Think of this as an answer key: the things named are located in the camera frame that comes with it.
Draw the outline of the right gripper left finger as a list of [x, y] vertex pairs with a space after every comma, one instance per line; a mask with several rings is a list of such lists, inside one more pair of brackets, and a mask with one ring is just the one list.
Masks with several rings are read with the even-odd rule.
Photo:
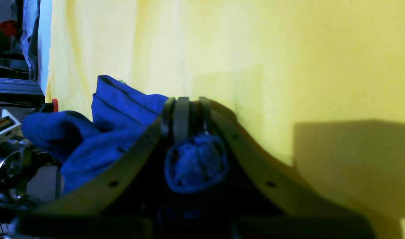
[[110, 168], [14, 219], [11, 239], [185, 239], [183, 200], [168, 186], [170, 147], [189, 135], [190, 100], [169, 98], [158, 119]]

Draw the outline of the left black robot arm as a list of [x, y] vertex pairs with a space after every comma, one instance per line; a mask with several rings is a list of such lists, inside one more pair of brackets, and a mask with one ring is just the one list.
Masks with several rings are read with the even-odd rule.
[[48, 152], [37, 148], [23, 136], [22, 124], [7, 109], [0, 117], [0, 239], [6, 239], [9, 224], [22, 211], [31, 210], [42, 201], [30, 196], [27, 184], [40, 168], [60, 166]]

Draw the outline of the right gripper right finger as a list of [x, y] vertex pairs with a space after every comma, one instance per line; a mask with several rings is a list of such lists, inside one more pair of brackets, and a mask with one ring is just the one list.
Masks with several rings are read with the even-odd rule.
[[225, 106], [201, 97], [198, 118], [217, 127], [254, 186], [283, 216], [241, 216], [244, 238], [400, 239], [400, 221], [375, 209], [395, 196], [393, 166], [402, 124], [389, 120], [299, 121], [292, 129], [293, 166], [267, 153]]

